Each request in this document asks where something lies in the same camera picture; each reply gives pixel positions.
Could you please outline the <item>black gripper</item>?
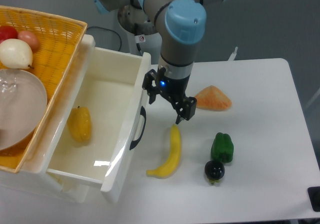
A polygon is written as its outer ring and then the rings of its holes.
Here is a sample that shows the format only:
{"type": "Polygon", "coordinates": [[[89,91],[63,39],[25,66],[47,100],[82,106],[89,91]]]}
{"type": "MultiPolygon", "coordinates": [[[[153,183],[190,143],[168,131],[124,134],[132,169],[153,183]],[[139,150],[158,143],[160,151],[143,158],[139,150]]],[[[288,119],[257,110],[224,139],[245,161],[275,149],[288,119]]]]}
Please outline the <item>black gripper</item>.
{"type": "Polygon", "coordinates": [[[167,100],[177,112],[175,123],[179,124],[182,120],[189,121],[196,112],[197,99],[186,96],[186,88],[190,76],[183,79],[172,79],[165,76],[164,69],[157,72],[151,69],[144,75],[142,88],[149,96],[149,104],[153,104],[156,96],[160,95],[167,100]]]}

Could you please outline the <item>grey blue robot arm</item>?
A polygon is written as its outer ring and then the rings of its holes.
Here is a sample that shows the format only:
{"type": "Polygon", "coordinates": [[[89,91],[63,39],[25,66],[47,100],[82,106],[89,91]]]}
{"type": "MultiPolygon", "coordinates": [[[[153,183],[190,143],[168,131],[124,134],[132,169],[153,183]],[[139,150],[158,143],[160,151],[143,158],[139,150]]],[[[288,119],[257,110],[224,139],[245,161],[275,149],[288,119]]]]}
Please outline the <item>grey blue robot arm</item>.
{"type": "Polygon", "coordinates": [[[94,0],[101,11],[132,6],[142,11],[161,37],[157,70],[144,76],[142,88],[153,103],[157,95],[177,113],[177,122],[189,120],[197,100],[185,94],[197,48],[207,21],[205,5],[227,0],[94,0]]]}

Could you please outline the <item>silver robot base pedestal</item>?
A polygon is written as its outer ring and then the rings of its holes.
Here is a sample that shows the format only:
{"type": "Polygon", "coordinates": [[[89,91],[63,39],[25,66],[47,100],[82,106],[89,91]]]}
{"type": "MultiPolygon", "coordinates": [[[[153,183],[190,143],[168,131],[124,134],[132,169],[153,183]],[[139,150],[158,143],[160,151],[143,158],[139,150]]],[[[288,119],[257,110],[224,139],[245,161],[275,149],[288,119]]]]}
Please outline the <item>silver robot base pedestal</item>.
{"type": "Polygon", "coordinates": [[[147,52],[151,55],[151,64],[158,64],[162,37],[143,10],[126,5],[118,10],[117,17],[126,32],[130,53],[142,56],[147,52]]]}

